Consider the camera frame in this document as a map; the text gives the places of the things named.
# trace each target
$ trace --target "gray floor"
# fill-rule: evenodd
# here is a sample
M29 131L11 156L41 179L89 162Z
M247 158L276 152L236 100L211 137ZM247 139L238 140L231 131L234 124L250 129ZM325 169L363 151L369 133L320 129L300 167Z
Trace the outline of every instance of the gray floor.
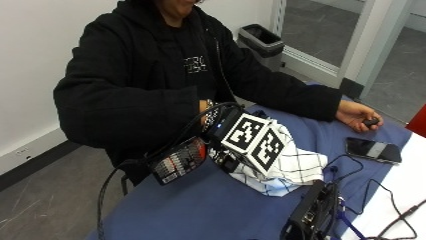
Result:
M340 66L360 14L310 0L288 1L283 39ZM407 123L426 104L426 33L404 28L363 102Z
M85 239L97 227L98 194L111 171L104 151L83 146L0 192L0 239ZM106 214L123 198L122 175L108 187Z

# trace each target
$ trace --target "hood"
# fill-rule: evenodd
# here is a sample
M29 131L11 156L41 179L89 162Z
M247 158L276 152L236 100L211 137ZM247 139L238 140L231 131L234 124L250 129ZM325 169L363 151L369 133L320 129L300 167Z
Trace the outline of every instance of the hood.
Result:
M131 22L140 25L147 31L151 32L155 38L159 39L170 35L168 25L152 1L120 1L114 13L122 15ZM206 15L206 13L198 6L195 6L194 11L188 16L188 20L199 32L203 31L200 15Z

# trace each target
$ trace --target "sleeve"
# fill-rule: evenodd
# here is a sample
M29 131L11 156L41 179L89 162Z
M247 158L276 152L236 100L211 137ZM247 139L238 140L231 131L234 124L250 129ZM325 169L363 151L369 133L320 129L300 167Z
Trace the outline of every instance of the sleeve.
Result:
M272 72L259 63L252 51L240 48L223 26L224 71L235 94L267 107L317 120L332 121L343 94L323 85L307 85L283 72Z
M74 49L54 90L61 126L71 141L91 147L154 149L174 140L199 114L198 90L130 87L132 49L115 29L95 21Z

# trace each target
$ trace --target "phone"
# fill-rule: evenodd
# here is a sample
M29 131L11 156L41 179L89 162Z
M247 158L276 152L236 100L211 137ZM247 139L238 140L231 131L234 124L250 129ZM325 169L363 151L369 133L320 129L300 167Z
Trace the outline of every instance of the phone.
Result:
M347 153L384 163L400 164L403 162L401 149L393 143L348 137Z

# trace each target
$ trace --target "checkered cloth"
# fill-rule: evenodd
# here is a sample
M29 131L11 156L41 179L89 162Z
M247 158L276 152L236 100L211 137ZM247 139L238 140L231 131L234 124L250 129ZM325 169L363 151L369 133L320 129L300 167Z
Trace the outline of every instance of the checkered cloth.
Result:
M328 157L296 147L291 132L286 126L272 121L286 138L286 147L266 176L251 166L240 163L231 176L267 196L284 196L303 185L312 185L315 180L323 180L323 168Z

